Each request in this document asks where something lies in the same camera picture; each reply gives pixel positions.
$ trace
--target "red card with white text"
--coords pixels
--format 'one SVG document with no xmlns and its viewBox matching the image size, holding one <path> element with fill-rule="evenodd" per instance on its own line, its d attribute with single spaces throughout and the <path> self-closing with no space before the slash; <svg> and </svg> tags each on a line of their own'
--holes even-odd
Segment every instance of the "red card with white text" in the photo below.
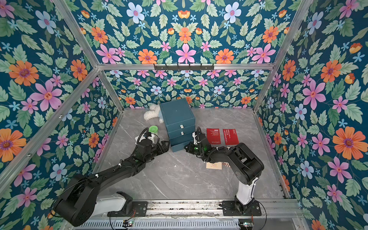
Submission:
<svg viewBox="0 0 368 230">
<path fill-rule="evenodd" d="M 220 129 L 218 128 L 208 128 L 207 129 L 207 140 L 211 145 L 220 145 L 221 137 L 220 137 Z"/>
<path fill-rule="evenodd" d="M 239 144 L 238 135 L 236 134 L 236 130 L 226 130 L 224 131 L 224 137 L 225 137 L 225 144 L 226 145 L 237 145 Z"/>
</svg>

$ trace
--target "aluminum frame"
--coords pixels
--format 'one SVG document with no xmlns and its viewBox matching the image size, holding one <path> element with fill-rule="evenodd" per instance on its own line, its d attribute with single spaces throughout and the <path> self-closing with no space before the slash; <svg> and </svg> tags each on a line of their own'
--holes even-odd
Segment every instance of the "aluminum frame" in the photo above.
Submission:
<svg viewBox="0 0 368 230">
<path fill-rule="evenodd" d="M 308 12 L 308 9 L 310 5 L 312 4 L 313 0 L 301 0 L 301 3 L 299 5 L 299 8 L 297 12 L 295 13 L 295 16 L 293 18 L 293 21 L 290 24 L 290 29 L 287 35 L 285 36 L 285 39 L 281 45 L 281 48 L 279 49 L 279 52 L 277 53 L 277 56 L 275 58 L 275 67 L 271 71 L 271 73 L 268 75 L 265 83 L 263 84 L 263 87 L 258 95 L 257 103 L 253 107 L 254 113 L 258 110 L 259 106 L 261 105 L 263 99 L 266 96 L 266 93 L 268 89 L 271 86 L 272 80 L 274 76 L 276 76 L 277 71 L 280 68 L 280 65 L 286 55 L 286 52 L 289 50 L 289 47 L 291 43 L 293 42 L 293 39 L 295 37 L 295 34 L 297 33 L 306 13 Z"/>
</svg>

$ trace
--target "white plush toy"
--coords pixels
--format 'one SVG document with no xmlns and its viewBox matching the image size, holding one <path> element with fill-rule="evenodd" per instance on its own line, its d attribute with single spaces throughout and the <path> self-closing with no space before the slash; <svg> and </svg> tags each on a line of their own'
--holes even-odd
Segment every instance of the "white plush toy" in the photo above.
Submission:
<svg viewBox="0 0 368 230">
<path fill-rule="evenodd" d="M 163 123 L 163 116 L 161 113 L 160 105 L 150 105 L 149 109 L 149 111 L 144 113 L 144 119 L 148 121 L 151 118 L 158 117 L 159 122 Z"/>
</svg>

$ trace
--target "pink flower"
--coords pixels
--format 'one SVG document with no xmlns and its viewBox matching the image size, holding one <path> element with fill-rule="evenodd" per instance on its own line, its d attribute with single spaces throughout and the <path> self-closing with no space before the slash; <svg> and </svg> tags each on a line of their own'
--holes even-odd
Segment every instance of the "pink flower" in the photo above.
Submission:
<svg viewBox="0 0 368 230">
<path fill-rule="evenodd" d="M 343 201 L 343 199 L 341 199 L 340 197 L 343 194 L 343 192 L 340 190 L 336 190 L 336 185 L 333 184 L 332 187 L 328 185 L 327 189 L 329 190 L 327 192 L 327 195 L 332 197 L 332 200 L 334 203 L 336 203 L 336 201 L 339 201 L 339 202 Z"/>
<path fill-rule="evenodd" d="M 273 79 L 272 79 L 274 81 L 273 86 L 276 86 L 276 88 L 281 83 L 280 78 L 281 78 L 281 74 L 276 74 L 276 76 L 274 76 Z"/>
<path fill-rule="evenodd" d="M 133 82 L 135 85 L 140 86 L 142 84 L 141 79 L 134 78 Z"/>
<path fill-rule="evenodd" d="M 198 82 L 199 82 L 199 85 L 200 86 L 205 86 L 205 85 L 208 85 L 208 82 L 207 81 L 208 81 L 207 79 L 205 80 L 204 78 L 202 78 Z"/>
<path fill-rule="evenodd" d="M 347 179 L 351 179 L 352 178 L 351 175 L 350 175 L 350 173 L 347 172 L 347 171 L 345 171 L 345 169 L 348 169 L 349 168 L 349 163 L 343 162 L 340 165 L 340 160 L 337 157 L 335 157 L 333 159 L 333 162 L 335 162 L 335 164 L 332 163 L 331 161 L 327 163 L 328 166 L 330 168 L 332 168 L 332 170 L 330 171 L 330 175 L 331 176 L 334 177 L 334 176 L 337 175 L 337 178 L 340 181 L 340 183 L 343 183 L 344 182 L 344 177 L 347 178 Z"/>
<path fill-rule="evenodd" d="M 257 48 L 257 54 L 258 55 L 254 55 L 254 57 L 252 57 L 253 61 L 258 60 L 257 63 L 263 63 L 263 61 L 265 61 L 266 63 L 271 61 L 271 58 L 269 57 L 270 55 L 273 55 L 276 50 L 270 50 L 271 49 L 271 43 L 268 43 L 265 46 L 265 49 L 262 48 Z"/>
<path fill-rule="evenodd" d="M 41 156 L 43 154 L 43 151 L 49 151 L 50 150 L 50 146 L 48 145 L 48 143 L 50 143 L 51 138 L 46 138 L 45 142 L 42 144 L 42 146 L 37 150 L 37 155 Z"/>
<path fill-rule="evenodd" d="M 22 105 L 24 105 L 24 107 L 22 108 L 23 111 L 27 111 L 32 114 L 33 110 L 38 110 L 37 102 L 32 102 L 31 98 L 28 98 L 27 101 L 22 101 L 21 102 Z"/>
<path fill-rule="evenodd" d="M 213 79 L 214 77 L 219 77 L 219 72 L 221 72 L 221 70 L 212 70 L 211 72 L 207 73 L 207 76 L 211 76 L 211 79 Z"/>
<path fill-rule="evenodd" d="M 91 107 L 91 105 L 89 105 L 88 102 L 85 102 L 85 103 L 82 104 L 82 110 L 85 113 L 88 113 L 89 111 L 91 111 L 90 107 Z"/>
<path fill-rule="evenodd" d="M 36 89 L 40 93 L 32 93 L 29 98 L 35 101 L 41 101 L 40 108 L 41 111 L 46 111 L 49 108 L 49 104 L 51 108 L 57 109 L 61 105 L 61 100 L 57 98 L 63 92 L 61 89 L 54 89 L 52 86 L 52 82 L 47 80 L 45 83 L 46 89 L 39 83 L 35 84 Z"/>
<path fill-rule="evenodd" d="M 125 50 L 122 50 L 120 47 L 117 49 L 115 48 L 115 54 L 118 54 L 119 57 L 125 57 Z"/>
<path fill-rule="evenodd" d="M 14 7 L 11 5 L 6 4 L 6 0 L 0 0 L 0 16 L 6 17 L 8 15 L 11 18 L 14 18 L 14 15 L 11 13 L 11 11 L 14 11 Z"/>
<path fill-rule="evenodd" d="M 63 135 L 62 137 L 58 136 L 57 139 L 58 141 L 55 144 L 59 145 L 59 148 L 62 148 L 63 145 L 67 146 L 67 141 L 69 140 L 69 138 L 66 138 L 65 135 Z"/>
<path fill-rule="evenodd" d="M 167 76 L 164 70 L 154 70 L 153 72 L 156 73 L 155 77 L 160 77 L 161 79 L 163 79 L 163 76 Z"/>
<path fill-rule="evenodd" d="M 17 178 L 14 180 L 14 186 L 18 187 L 22 181 L 23 178 L 25 180 L 31 180 L 32 179 L 32 173 L 29 173 L 29 171 L 34 170 L 36 167 L 35 164 L 30 164 L 27 167 L 25 167 L 17 176 Z"/>
<path fill-rule="evenodd" d="M 102 51 L 97 50 L 96 53 L 100 56 L 103 56 L 102 58 L 103 63 L 110 62 L 111 64 L 115 64 L 116 63 L 115 61 L 121 60 L 121 58 L 114 55 L 116 53 L 115 48 L 109 48 L 109 50 L 107 50 L 106 46 L 103 44 L 100 44 L 100 48 L 102 49 Z"/>
<path fill-rule="evenodd" d="M 64 83 L 64 81 L 60 79 L 61 79 L 60 76 L 56 76 L 55 74 L 53 74 L 52 78 L 50 78 L 50 81 L 54 83 L 53 86 L 61 87 L 61 84 Z"/>
<path fill-rule="evenodd" d="M 167 85 L 173 87 L 174 85 L 176 85 L 176 81 L 173 78 L 171 78 L 170 80 L 167 81 Z"/>
<path fill-rule="evenodd" d="M 350 17 L 351 12 L 358 8 L 358 6 L 359 3 L 357 3 L 356 0 L 346 0 L 346 6 L 340 8 L 340 12 L 342 12 L 342 14 L 340 15 L 340 19 L 342 19 L 344 16 L 346 16 L 347 18 Z"/>
<path fill-rule="evenodd" d="M 302 146 L 303 148 L 305 147 L 305 144 L 308 144 L 308 141 L 306 141 L 307 136 L 303 136 L 301 133 L 299 134 L 299 137 L 297 138 L 297 140 L 299 141 L 298 145 Z"/>
<path fill-rule="evenodd" d="M 211 45 L 208 44 L 208 42 L 206 42 L 206 43 L 202 42 L 201 49 L 203 49 L 203 52 L 206 51 L 206 50 L 209 50 L 210 47 L 211 47 Z"/>
<path fill-rule="evenodd" d="M 146 78 L 146 76 L 149 76 L 148 70 L 138 70 L 138 76 L 142 76 L 143 78 Z"/>
<path fill-rule="evenodd" d="M 308 105 L 309 103 L 311 103 L 312 110 L 315 110 L 317 107 L 317 101 L 324 102 L 326 100 L 326 97 L 319 92 L 321 92 L 325 88 L 325 85 L 326 83 L 322 82 L 319 83 L 316 87 L 316 81 L 311 80 L 311 83 L 309 85 L 310 89 L 303 89 L 303 94 L 307 96 L 303 101 L 303 105 Z"/>
<path fill-rule="evenodd" d="M 256 48 L 253 48 L 253 47 L 251 47 L 249 50 L 247 50 L 247 56 L 251 56 L 251 57 L 253 57 L 253 55 L 254 54 L 256 54 L 257 53 L 257 49 Z"/>
<path fill-rule="evenodd" d="M 281 112 L 285 113 L 285 111 L 287 110 L 286 105 L 287 105 L 287 104 L 285 104 L 285 102 L 282 102 L 282 103 L 281 103 L 281 105 L 280 105 L 280 111 L 281 111 Z"/>
<path fill-rule="evenodd" d="M 17 196 L 19 203 L 18 208 L 21 207 L 23 204 L 24 206 L 28 207 L 32 200 L 37 198 L 37 195 L 34 195 L 37 192 L 37 188 L 31 189 L 27 187 L 24 191 L 24 194 L 20 194 Z"/>
<path fill-rule="evenodd" d="M 238 78 L 234 78 L 234 84 L 235 84 L 235 85 L 240 85 L 242 81 L 243 81 L 243 80 L 242 80 L 242 79 L 240 79 L 240 77 L 238 77 Z"/>
<path fill-rule="evenodd" d="M 92 81 L 92 86 L 93 88 L 96 88 L 96 86 L 99 86 L 100 84 L 98 83 L 100 79 L 98 77 L 96 77 L 93 81 Z"/>
<path fill-rule="evenodd" d="M 86 88 L 86 91 L 84 91 L 83 93 L 82 93 L 82 98 L 84 98 L 84 97 L 87 97 L 87 98 L 89 98 L 89 92 L 90 92 L 91 90 L 89 89 L 89 88 Z"/>
<path fill-rule="evenodd" d="M 232 77 L 233 75 L 236 75 L 236 70 L 225 70 L 225 76 L 228 76 L 229 78 Z"/>
<path fill-rule="evenodd" d="M 349 100 L 345 99 L 343 100 L 343 97 L 340 96 L 339 100 L 333 100 L 333 103 L 335 104 L 332 108 L 337 109 L 338 113 L 341 112 L 341 109 L 346 110 L 347 106 L 345 105 Z"/>
<path fill-rule="evenodd" d="M 307 86 L 309 86 L 309 82 L 312 80 L 312 78 L 310 77 L 310 75 L 308 74 L 307 76 L 305 76 L 304 75 L 304 80 L 303 81 L 301 81 L 301 83 L 303 83 L 304 85 L 304 87 L 307 85 Z"/>
<path fill-rule="evenodd" d="M 316 143 L 313 144 L 312 148 L 314 150 L 318 149 L 318 153 L 320 156 L 323 155 L 323 151 L 330 152 L 330 148 L 327 147 L 327 144 L 330 142 L 330 139 L 329 138 L 322 139 L 322 133 L 319 133 L 317 137 L 318 139 L 316 137 L 312 137 L 313 142 Z"/>
<path fill-rule="evenodd" d="M 162 48 L 162 51 L 168 52 L 169 49 L 171 49 L 171 46 L 169 46 L 169 43 L 162 42 L 161 48 Z"/>
<path fill-rule="evenodd" d="M 289 88 L 289 83 L 287 83 L 286 85 L 285 83 L 282 84 L 282 89 L 280 89 L 280 92 L 282 92 L 281 97 L 287 98 L 287 94 L 290 92 L 290 89 L 288 88 Z"/>
<path fill-rule="evenodd" d="M 185 61 L 185 64 L 187 64 L 188 62 L 191 62 L 191 63 L 194 62 L 194 58 L 192 56 L 195 55 L 197 51 L 189 50 L 189 45 L 185 43 L 183 45 L 183 51 L 177 50 L 175 52 L 177 55 L 181 56 L 179 57 L 178 62 L 182 63 Z"/>
</svg>

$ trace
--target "marble floor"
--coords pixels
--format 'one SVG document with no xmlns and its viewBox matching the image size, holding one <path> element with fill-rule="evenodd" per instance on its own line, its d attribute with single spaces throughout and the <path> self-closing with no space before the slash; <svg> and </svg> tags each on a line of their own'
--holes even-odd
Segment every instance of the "marble floor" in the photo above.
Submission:
<svg viewBox="0 0 368 230">
<path fill-rule="evenodd" d="M 275 178 L 251 109 L 192 109 L 196 126 L 203 131 L 219 128 L 222 145 L 223 128 L 236 129 L 238 139 L 245 143 L 263 162 L 265 169 L 256 184 L 255 198 L 282 198 L 283 192 Z M 130 156 L 135 148 L 134 138 L 151 125 L 159 128 L 161 140 L 168 140 L 164 124 L 158 118 L 145 121 L 145 110 L 125 110 L 123 120 L 102 163 L 101 170 Z M 111 194 L 123 191 L 133 199 L 233 199 L 238 190 L 238 179 L 226 166 L 222 170 L 206 169 L 196 156 L 181 150 L 171 150 L 157 156 L 137 175 L 121 180 L 103 191 Z"/>
</svg>

